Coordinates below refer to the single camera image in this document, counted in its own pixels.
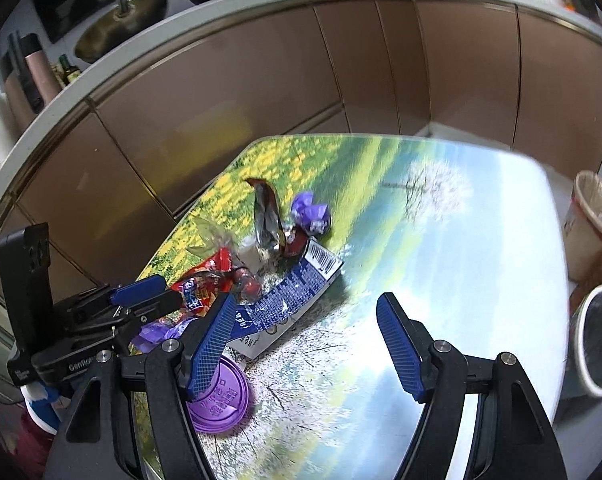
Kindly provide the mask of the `left hand blue-white glove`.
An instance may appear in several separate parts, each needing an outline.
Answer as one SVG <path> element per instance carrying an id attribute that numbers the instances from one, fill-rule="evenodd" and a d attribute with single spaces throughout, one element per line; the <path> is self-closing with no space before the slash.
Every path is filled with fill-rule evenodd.
<path id="1" fill-rule="evenodd" d="M 62 423 L 62 404 L 59 403 L 58 391 L 42 382 L 30 382 L 21 386 L 20 392 L 32 422 L 52 436 L 57 434 Z"/>

